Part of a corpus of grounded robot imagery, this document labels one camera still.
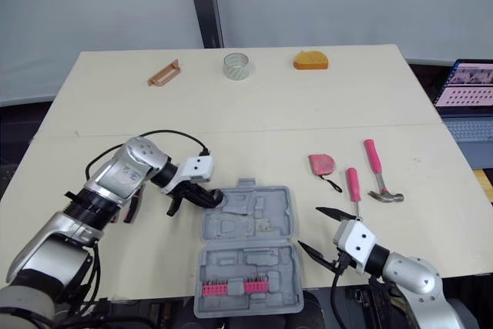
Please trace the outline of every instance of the gray tool case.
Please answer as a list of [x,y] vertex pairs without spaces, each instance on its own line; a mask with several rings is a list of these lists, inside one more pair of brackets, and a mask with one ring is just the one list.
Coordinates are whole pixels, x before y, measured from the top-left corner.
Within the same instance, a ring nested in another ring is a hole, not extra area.
[[292,314],[303,309],[301,271],[289,239],[294,219],[285,186],[240,179],[205,209],[193,311],[197,317]]

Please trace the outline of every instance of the laptop keyboard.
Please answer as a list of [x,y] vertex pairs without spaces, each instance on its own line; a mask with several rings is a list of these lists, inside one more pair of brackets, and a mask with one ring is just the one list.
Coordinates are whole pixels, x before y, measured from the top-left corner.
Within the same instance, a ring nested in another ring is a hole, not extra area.
[[456,142],[493,142],[493,120],[445,122]]

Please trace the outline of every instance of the pink tape measure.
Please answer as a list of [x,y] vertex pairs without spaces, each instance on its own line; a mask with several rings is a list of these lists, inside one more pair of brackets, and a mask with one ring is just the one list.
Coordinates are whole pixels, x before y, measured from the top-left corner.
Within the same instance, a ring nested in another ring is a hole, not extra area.
[[310,154],[308,159],[312,172],[322,180],[327,181],[337,192],[342,193],[342,189],[334,181],[324,179],[325,175],[332,174],[336,169],[334,158],[327,154]]

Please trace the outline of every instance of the hammer handle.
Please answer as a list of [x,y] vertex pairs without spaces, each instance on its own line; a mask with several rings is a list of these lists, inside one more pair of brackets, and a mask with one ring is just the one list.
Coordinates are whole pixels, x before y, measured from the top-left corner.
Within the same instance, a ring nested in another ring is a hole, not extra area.
[[349,186],[350,198],[353,202],[359,202],[361,200],[360,196],[360,182],[357,180],[357,172],[354,167],[347,169],[347,182]]
[[373,139],[367,139],[364,141],[364,147],[367,150],[368,159],[370,160],[371,169],[374,173],[382,172],[382,165],[378,158],[377,150],[375,149],[375,142]]

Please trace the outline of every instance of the pink hammer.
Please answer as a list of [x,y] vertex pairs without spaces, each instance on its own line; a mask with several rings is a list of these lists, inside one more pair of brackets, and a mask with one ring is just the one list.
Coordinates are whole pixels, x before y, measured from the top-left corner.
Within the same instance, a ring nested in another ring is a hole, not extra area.
[[387,187],[384,183],[384,178],[382,177],[382,165],[380,160],[378,159],[377,150],[375,149],[375,143],[372,139],[367,139],[364,141],[364,147],[367,150],[368,159],[370,160],[370,166],[375,175],[377,176],[378,187],[380,188],[379,193],[369,192],[370,196],[372,196],[376,200],[380,200],[381,202],[389,203],[389,202],[402,202],[404,200],[404,196],[400,193],[392,194],[387,190]]

